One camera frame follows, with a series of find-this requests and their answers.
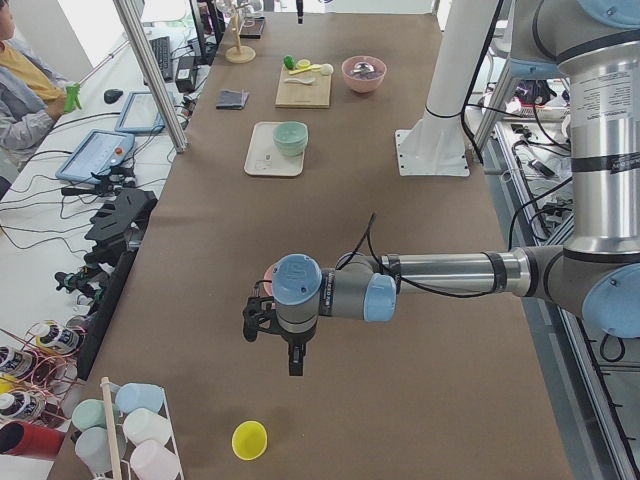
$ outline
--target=mint green cup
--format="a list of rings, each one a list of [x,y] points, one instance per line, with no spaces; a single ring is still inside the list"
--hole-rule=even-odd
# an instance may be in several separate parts
[[[273,130],[273,143],[285,157],[304,152],[309,142],[309,131],[304,123],[283,122]]]
[[[114,405],[114,421],[117,421],[119,417],[120,409]],[[102,400],[90,398],[80,402],[71,414],[71,423],[73,423],[73,425],[81,432],[84,432],[91,427],[106,428],[107,419],[104,414],[104,403]]]

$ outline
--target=wooden cutting board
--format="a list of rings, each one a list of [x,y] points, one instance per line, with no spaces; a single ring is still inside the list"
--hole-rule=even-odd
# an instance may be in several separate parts
[[[320,72],[303,72],[289,75],[283,66],[280,71],[276,107],[278,108],[329,108],[331,98],[332,75],[321,75]],[[315,78],[311,85],[284,83],[286,78]]]

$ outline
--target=light blue cup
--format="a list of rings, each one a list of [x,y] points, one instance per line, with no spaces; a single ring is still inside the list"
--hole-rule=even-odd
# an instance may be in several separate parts
[[[158,413],[163,403],[162,388],[148,383],[127,383],[116,393],[116,405],[125,414],[138,408]]]

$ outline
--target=white plate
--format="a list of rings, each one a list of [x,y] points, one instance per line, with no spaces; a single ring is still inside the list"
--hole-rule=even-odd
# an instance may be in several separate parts
[[[244,162],[249,175],[266,177],[297,177],[302,173],[304,152],[285,157],[273,144],[273,130],[282,122],[258,122],[253,126],[251,143]]]

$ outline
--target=bottle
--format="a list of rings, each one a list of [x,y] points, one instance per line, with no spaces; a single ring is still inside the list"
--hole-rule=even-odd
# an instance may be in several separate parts
[[[31,329],[31,333],[36,337],[38,348],[53,355],[75,353],[83,340],[77,330],[63,327],[51,321],[38,323]]]
[[[59,427],[64,422],[62,410],[47,402],[42,393],[17,390],[0,395],[0,418],[29,423],[39,420],[50,428]]]
[[[0,347],[0,372],[18,380],[44,385],[55,368],[53,361],[43,358],[41,353],[34,350]]]

